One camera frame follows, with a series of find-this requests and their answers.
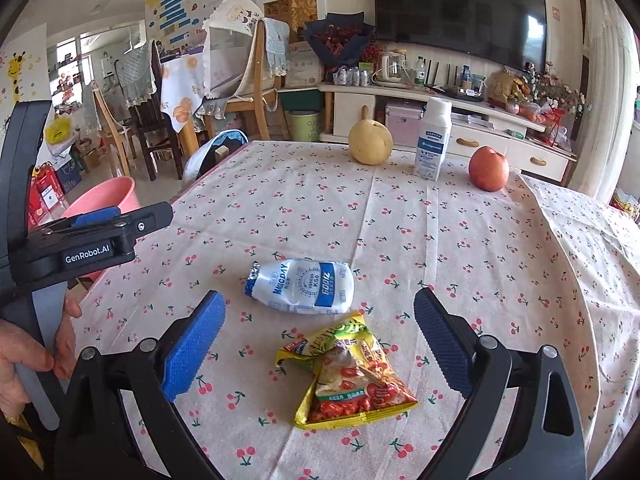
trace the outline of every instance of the red apple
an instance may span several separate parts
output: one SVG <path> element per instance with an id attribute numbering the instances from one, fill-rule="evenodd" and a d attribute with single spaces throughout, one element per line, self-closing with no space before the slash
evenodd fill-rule
<path id="1" fill-rule="evenodd" d="M 509 178 L 509 163 L 505 156 L 489 146 L 476 150 L 469 161 L 469 179 L 485 191 L 500 191 Z"/>

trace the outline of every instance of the milk carton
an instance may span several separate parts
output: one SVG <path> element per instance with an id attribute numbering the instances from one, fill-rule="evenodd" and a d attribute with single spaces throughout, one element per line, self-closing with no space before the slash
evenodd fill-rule
<path id="1" fill-rule="evenodd" d="M 437 180 L 451 134 L 451 101 L 433 97 L 420 122 L 414 175 Z"/>

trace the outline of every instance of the black tv screen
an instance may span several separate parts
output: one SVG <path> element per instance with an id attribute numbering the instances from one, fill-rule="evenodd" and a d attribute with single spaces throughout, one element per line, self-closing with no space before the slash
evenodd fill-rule
<path id="1" fill-rule="evenodd" d="M 543 71 L 545 0 L 376 0 L 379 40 L 465 52 Z"/>

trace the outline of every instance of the finger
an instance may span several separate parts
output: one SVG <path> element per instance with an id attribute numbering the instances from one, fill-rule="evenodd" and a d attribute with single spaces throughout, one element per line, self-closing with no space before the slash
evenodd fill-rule
<path id="1" fill-rule="evenodd" d="M 37 372 L 53 368 L 53 356 L 23 329 L 0 320 L 0 359 L 20 363 Z"/>
<path id="2" fill-rule="evenodd" d="M 0 410 L 9 416 L 18 416 L 28 402 L 31 401 L 20 384 L 14 364 L 0 359 Z"/>
<path id="3" fill-rule="evenodd" d="M 59 379 L 69 379 L 76 367 L 76 334 L 71 320 L 66 314 L 62 316 L 60 328 L 56 333 L 56 365 L 53 368 Z"/>
<path id="4" fill-rule="evenodd" d="M 80 308 L 80 304 L 69 294 L 65 294 L 65 312 L 71 317 L 82 316 L 82 309 Z"/>

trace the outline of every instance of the kettle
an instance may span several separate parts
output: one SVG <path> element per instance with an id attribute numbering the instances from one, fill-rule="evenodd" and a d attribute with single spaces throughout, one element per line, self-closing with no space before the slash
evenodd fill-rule
<path id="1" fill-rule="evenodd" d="M 380 54 L 379 72 L 376 78 L 387 83 L 401 83 L 402 72 L 402 55 L 397 52 L 382 52 Z"/>

